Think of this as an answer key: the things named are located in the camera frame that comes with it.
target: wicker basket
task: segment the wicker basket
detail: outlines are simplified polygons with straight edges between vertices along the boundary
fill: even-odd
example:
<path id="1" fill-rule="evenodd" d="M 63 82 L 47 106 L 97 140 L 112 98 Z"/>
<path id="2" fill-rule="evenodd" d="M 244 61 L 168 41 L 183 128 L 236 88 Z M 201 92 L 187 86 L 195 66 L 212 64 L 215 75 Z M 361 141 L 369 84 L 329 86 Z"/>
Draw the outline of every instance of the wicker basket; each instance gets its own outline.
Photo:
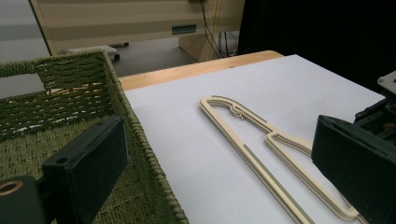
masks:
<path id="1" fill-rule="evenodd" d="M 0 179 L 42 176 L 41 162 L 96 121 L 126 120 L 127 166 L 94 223 L 188 223 L 103 51 L 0 63 L 0 77 L 38 74 L 44 91 L 0 99 Z"/>

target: white paper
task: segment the white paper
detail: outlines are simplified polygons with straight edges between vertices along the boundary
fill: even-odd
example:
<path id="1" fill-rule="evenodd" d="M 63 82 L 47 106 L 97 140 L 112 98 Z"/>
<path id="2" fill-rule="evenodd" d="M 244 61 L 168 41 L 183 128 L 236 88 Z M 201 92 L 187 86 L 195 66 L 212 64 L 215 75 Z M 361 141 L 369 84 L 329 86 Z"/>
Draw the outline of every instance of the white paper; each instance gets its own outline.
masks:
<path id="1" fill-rule="evenodd" d="M 284 133 L 309 141 L 319 114 L 353 121 L 383 99 L 297 55 L 125 93 L 190 222 L 227 224 L 293 221 L 201 110 L 202 97 L 232 98 Z M 270 151 L 264 133 L 228 109 L 216 109 L 316 223 L 344 223 Z M 340 199 L 311 159 L 290 154 Z"/>

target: plastic hanger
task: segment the plastic hanger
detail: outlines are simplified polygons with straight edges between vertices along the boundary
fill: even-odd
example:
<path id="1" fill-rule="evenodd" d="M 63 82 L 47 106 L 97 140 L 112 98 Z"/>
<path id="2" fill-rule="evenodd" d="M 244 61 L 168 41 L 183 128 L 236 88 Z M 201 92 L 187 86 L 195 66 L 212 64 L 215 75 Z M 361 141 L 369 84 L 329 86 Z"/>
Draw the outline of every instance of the plastic hanger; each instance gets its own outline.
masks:
<path id="1" fill-rule="evenodd" d="M 238 151 L 241 157 L 259 177 L 262 183 L 274 194 L 280 204 L 286 209 L 290 216 L 297 223 L 313 223 L 309 215 L 300 207 L 297 202 L 286 192 L 282 185 L 275 179 L 269 170 L 258 160 L 254 153 L 245 143 L 234 133 L 221 116 L 213 109 L 212 105 L 222 105 L 230 108 L 231 112 L 241 119 L 246 119 L 266 133 L 264 142 L 283 161 L 290 170 L 297 175 L 307 187 L 309 187 L 338 217 L 343 220 L 358 218 L 361 223 L 368 223 L 364 217 L 350 204 L 348 209 L 337 202 L 315 179 L 313 179 L 281 146 L 292 147 L 311 157 L 312 144 L 282 133 L 274 125 L 268 123 L 252 111 L 237 103 L 236 101 L 222 97 L 209 96 L 200 101 L 200 107 L 210 117 L 210 119 L 221 130 L 228 141 Z"/>

